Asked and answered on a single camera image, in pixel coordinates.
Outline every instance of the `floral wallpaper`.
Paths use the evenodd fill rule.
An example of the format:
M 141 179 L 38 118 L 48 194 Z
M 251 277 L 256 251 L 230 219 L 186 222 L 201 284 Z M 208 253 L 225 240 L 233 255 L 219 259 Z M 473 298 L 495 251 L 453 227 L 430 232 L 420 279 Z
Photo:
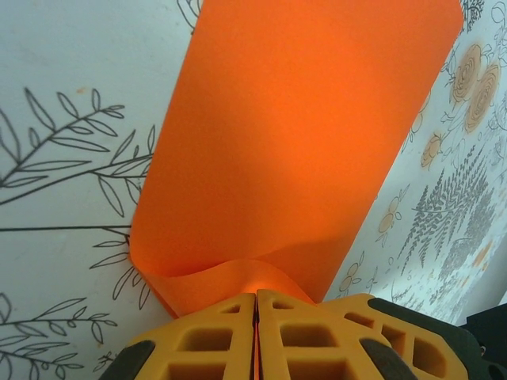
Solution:
M 0 14 L 1 380 L 98 378 L 131 336 L 170 320 L 128 260 L 129 229 L 202 1 L 85 3 Z M 461 6 L 326 299 L 367 292 L 453 322 L 498 252 L 507 10 Z
M 368 292 L 455 322 L 504 240 L 507 13 L 461 6 L 463 30 L 326 299 Z

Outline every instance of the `rectangular hole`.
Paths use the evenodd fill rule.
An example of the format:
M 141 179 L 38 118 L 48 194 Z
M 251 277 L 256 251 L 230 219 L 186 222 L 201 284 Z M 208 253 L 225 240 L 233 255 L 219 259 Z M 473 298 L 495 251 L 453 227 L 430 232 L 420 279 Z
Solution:
M 225 363 L 171 364 L 167 380 L 222 380 Z
M 438 349 L 418 338 L 414 341 L 414 367 L 443 378 L 445 376 L 445 360 Z
M 405 351 L 405 333 L 384 325 L 382 335 L 391 343 L 393 350 L 402 356 Z
M 239 313 L 239 309 L 240 309 L 239 305 L 234 305 L 234 306 L 228 307 L 227 309 L 223 310 L 221 313 L 222 314 L 236 314 L 236 313 Z
M 280 335 L 285 347 L 337 347 L 331 331 L 322 325 L 283 325 Z
M 273 301 L 273 309 L 289 310 L 289 309 L 294 309 L 294 307 L 292 307 L 286 303 L 283 303 L 282 301 Z
M 289 361 L 291 380 L 358 380 L 346 362 Z
M 362 315 L 356 313 L 347 313 L 345 315 L 345 319 L 369 327 L 370 329 L 373 329 L 373 324 L 375 323 L 372 319 L 363 317 Z
M 227 351 L 231 340 L 231 329 L 194 329 L 183 336 L 178 351 Z

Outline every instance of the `black plastic part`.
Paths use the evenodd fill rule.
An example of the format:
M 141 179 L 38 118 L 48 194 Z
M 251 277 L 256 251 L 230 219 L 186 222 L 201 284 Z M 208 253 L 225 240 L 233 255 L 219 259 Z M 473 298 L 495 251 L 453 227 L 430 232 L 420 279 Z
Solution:
M 121 350 L 99 380 L 135 380 L 155 348 L 151 340 L 143 340 Z
M 391 347 L 368 338 L 361 339 L 360 343 L 384 380 L 417 380 L 416 375 Z
M 507 367 L 507 305 L 474 314 L 461 327 L 486 348 L 483 359 Z
M 484 360 L 478 341 L 467 330 L 395 305 L 385 299 L 372 298 L 368 301 L 368 305 L 372 309 L 440 335 L 467 368 L 469 380 L 507 380 L 507 370 L 499 364 Z

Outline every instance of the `orange paper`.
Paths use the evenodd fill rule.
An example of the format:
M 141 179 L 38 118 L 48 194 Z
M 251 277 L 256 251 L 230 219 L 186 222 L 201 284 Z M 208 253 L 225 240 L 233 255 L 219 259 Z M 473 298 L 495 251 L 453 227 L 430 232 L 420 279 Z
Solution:
M 132 228 L 168 309 L 320 302 L 461 25 L 457 0 L 206 1 Z

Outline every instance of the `fern drawing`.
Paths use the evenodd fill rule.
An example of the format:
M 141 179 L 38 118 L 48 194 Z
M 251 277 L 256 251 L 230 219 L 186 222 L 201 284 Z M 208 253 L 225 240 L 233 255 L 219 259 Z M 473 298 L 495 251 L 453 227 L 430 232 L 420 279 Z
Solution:
M 444 178 L 443 169 L 433 189 L 425 187 L 414 208 L 416 215 L 410 232 L 398 254 L 398 259 L 406 255 L 402 274 L 414 252 L 418 253 L 422 267 L 429 252 L 435 253 L 436 260 L 488 189 L 486 158 L 482 151 L 473 157 L 474 150 L 473 146 L 451 176 Z

